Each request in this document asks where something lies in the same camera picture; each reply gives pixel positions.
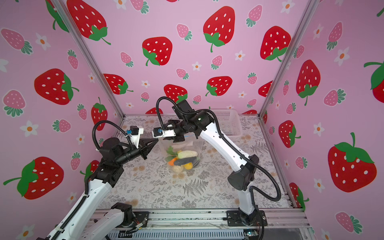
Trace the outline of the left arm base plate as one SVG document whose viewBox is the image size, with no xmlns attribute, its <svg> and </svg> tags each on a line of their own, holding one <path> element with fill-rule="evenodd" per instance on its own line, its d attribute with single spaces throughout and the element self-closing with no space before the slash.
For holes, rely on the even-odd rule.
<svg viewBox="0 0 384 240">
<path fill-rule="evenodd" d="M 132 213 L 124 213 L 123 222 L 117 225 L 117 228 L 146 228 L 149 220 L 150 212 L 133 211 Z"/>
</svg>

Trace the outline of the orange tangerine toy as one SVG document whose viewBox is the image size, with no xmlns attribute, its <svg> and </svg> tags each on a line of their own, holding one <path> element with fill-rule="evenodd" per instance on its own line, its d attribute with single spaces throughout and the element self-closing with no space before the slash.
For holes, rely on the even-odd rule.
<svg viewBox="0 0 384 240">
<path fill-rule="evenodd" d="M 175 163 L 175 161 L 177 161 L 178 160 L 178 158 L 173 158 L 172 160 L 170 160 L 169 162 L 168 162 L 168 165 L 170 165 L 170 166 L 174 166 L 174 163 Z"/>
</svg>

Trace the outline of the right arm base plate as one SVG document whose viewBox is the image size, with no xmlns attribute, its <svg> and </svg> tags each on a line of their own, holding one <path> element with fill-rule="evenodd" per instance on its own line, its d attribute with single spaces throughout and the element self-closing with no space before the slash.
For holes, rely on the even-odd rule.
<svg viewBox="0 0 384 240">
<path fill-rule="evenodd" d="M 243 213 L 240 209 L 226 211 L 226 217 L 229 227 L 266 227 L 268 225 L 264 211 L 254 210 L 250 215 Z"/>
</svg>

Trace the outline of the white plastic basket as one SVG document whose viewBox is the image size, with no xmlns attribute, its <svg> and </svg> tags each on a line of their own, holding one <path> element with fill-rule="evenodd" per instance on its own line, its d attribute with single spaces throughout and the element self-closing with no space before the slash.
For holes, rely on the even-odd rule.
<svg viewBox="0 0 384 240">
<path fill-rule="evenodd" d="M 230 138 L 238 138 L 243 134 L 240 117 L 235 110 L 213 109 L 218 118 L 221 131 Z"/>
</svg>

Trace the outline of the green leaf toy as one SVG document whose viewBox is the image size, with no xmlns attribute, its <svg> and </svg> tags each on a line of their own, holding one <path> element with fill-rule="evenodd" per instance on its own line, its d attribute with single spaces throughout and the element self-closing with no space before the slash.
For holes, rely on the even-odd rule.
<svg viewBox="0 0 384 240">
<path fill-rule="evenodd" d="M 166 162 L 170 162 L 172 159 L 178 156 L 178 153 L 174 151 L 174 148 L 172 146 L 169 146 L 167 148 L 166 153 L 167 153 Z"/>
</svg>

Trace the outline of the yellow lemon toy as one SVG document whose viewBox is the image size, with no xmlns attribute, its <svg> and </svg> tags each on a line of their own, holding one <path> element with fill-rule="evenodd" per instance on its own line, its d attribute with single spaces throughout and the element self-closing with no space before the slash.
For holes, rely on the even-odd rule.
<svg viewBox="0 0 384 240">
<path fill-rule="evenodd" d="M 194 167 L 193 163 L 188 163 L 188 164 L 185 164 L 185 165 L 184 165 L 184 168 L 185 168 L 186 170 L 191 170 L 193 167 Z"/>
</svg>

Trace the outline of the clear zip top bag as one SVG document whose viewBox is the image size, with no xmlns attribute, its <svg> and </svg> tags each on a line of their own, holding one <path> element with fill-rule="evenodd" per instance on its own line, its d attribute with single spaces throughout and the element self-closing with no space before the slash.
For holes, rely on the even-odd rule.
<svg viewBox="0 0 384 240">
<path fill-rule="evenodd" d="M 189 172 L 199 167 L 203 149 L 203 140 L 194 134 L 184 136 L 182 142 L 161 138 L 159 145 L 167 167 L 175 174 Z"/>
</svg>

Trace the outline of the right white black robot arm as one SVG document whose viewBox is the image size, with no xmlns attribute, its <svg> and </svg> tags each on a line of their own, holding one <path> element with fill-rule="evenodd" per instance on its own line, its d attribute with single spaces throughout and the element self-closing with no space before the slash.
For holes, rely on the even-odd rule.
<svg viewBox="0 0 384 240">
<path fill-rule="evenodd" d="M 242 223 L 245 226 L 251 226 L 257 221 L 262 222 L 263 215 L 255 202 L 254 192 L 258 192 L 273 202 L 278 202 L 281 199 L 282 192 L 276 179 L 259 165 L 259 157 L 247 154 L 232 140 L 228 139 L 221 131 L 218 118 L 212 110 L 193 110 L 186 100 L 172 103 L 172 109 L 178 119 L 164 123 L 159 109 L 160 102 L 163 100 L 172 101 L 168 97 L 160 97 L 157 100 L 156 112 L 161 126 L 153 129 L 153 137 L 180 142 L 184 140 L 186 134 L 194 133 L 196 138 L 202 138 L 208 142 L 222 155 L 233 170 L 228 176 L 228 182 L 238 191 Z M 252 184 L 256 170 L 260 170 L 271 180 L 277 193 L 275 197 L 268 195 Z"/>
</svg>

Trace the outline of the beige garlic toy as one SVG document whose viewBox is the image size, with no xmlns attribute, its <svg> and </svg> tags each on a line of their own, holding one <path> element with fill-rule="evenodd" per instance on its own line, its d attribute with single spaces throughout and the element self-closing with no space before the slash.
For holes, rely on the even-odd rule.
<svg viewBox="0 0 384 240">
<path fill-rule="evenodd" d="M 173 166 L 172 171 L 174 173 L 179 174 L 179 173 L 182 173 L 184 171 L 184 167 L 183 166 Z"/>
</svg>

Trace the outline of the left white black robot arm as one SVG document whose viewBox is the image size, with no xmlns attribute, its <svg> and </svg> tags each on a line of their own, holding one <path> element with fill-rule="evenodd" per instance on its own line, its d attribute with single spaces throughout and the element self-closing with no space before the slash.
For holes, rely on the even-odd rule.
<svg viewBox="0 0 384 240">
<path fill-rule="evenodd" d="M 102 146 L 96 138 L 97 127 L 109 124 L 123 133 L 128 143 L 122 143 L 118 138 L 107 139 Z M 131 141 L 123 129 L 111 121 L 99 121 L 92 129 L 92 139 L 97 150 L 102 154 L 101 162 L 93 174 L 85 180 L 85 191 L 76 205 L 72 207 L 64 219 L 46 236 L 47 240 L 102 240 L 108 239 L 109 233 L 117 227 L 127 227 L 127 234 L 139 231 L 148 220 L 139 222 L 133 213 L 132 206 L 116 203 L 91 228 L 85 229 L 97 207 L 105 196 L 113 189 L 124 172 L 124 164 L 141 157 L 146 159 L 158 139 L 137 139 Z"/>
</svg>

